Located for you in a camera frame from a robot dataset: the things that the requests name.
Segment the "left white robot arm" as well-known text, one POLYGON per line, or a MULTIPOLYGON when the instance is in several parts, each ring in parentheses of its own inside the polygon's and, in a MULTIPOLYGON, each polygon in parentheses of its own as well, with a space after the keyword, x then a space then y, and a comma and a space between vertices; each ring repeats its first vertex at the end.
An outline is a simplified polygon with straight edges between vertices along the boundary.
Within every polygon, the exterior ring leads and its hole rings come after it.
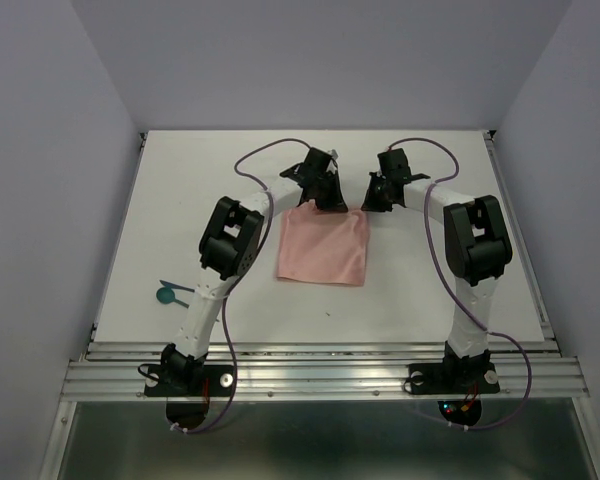
POLYGON ((174 340, 162 351, 159 367, 147 376, 167 381, 179 393, 195 392, 202 382, 211 335, 232 290, 258 258, 273 220, 281 213, 312 201, 327 213, 344 213, 337 153, 323 151, 295 138, 283 138, 247 153, 234 164, 234 172, 255 182, 259 190, 240 200, 218 200, 199 243, 200 277, 193 288, 187 316, 174 340), (307 148, 304 160, 282 171, 266 184, 241 169, 253 155, 282 143, 307 148))

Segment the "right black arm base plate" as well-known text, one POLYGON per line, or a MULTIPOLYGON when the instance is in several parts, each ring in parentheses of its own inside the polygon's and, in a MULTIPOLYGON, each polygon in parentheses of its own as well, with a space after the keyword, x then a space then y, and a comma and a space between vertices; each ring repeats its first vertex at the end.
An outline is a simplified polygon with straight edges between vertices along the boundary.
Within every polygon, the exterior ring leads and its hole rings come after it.
POLYGON ((407 366, 408 376, 403 389, 413 395, 464 395, 497 394, 500 392, 498 381, 489 383, 485 375, 494 371, 493 365, 487 368, 451 369, 442 363, 414 363, 407 366))

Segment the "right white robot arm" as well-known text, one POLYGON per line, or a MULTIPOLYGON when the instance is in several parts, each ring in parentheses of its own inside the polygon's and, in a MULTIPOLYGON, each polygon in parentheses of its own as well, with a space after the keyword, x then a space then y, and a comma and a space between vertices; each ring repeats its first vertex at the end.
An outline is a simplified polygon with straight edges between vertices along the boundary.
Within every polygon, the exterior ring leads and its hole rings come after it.
POLYGON ((362 209, 390 212, 395 205, 424 216, 425 235, 436 272, 444 273, 433 246, 431 221, 444 233, 444 258, 455 286, 443 287, 455 303, 446 350, 453 355, 440 366, 443 384, 462 390, 476 378, 471 360, 488 350, 489 315, 497 280, 511 262, 513 249, 499 200, 493 195, 472 197, 442 186, 440 180, 414 174, 402 149, 378 155, 379 170, 370 174, 362 209))

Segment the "pink satin napkin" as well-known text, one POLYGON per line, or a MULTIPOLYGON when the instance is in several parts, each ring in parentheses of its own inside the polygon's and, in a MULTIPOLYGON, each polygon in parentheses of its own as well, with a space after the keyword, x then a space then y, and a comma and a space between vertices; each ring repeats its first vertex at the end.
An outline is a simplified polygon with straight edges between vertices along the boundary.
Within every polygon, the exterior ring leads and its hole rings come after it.
POLYGON ((364 211, 327 213, 313 202, 304 203, 282 215, 276 278, 361 287, 369 239, 364 211))

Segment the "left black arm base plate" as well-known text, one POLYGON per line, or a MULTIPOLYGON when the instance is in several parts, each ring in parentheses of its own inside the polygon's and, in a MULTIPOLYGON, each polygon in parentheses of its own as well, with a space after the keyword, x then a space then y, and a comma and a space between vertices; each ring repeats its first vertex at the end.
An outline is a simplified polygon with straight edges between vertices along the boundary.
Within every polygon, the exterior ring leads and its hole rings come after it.
POLYGON ((192 380, 183 380, 159 364, 143 363, 137 368, 144 378, 144 395, 150 398, 220 397, 234 390, 236 375, 232 365, 207 365, 192 380))

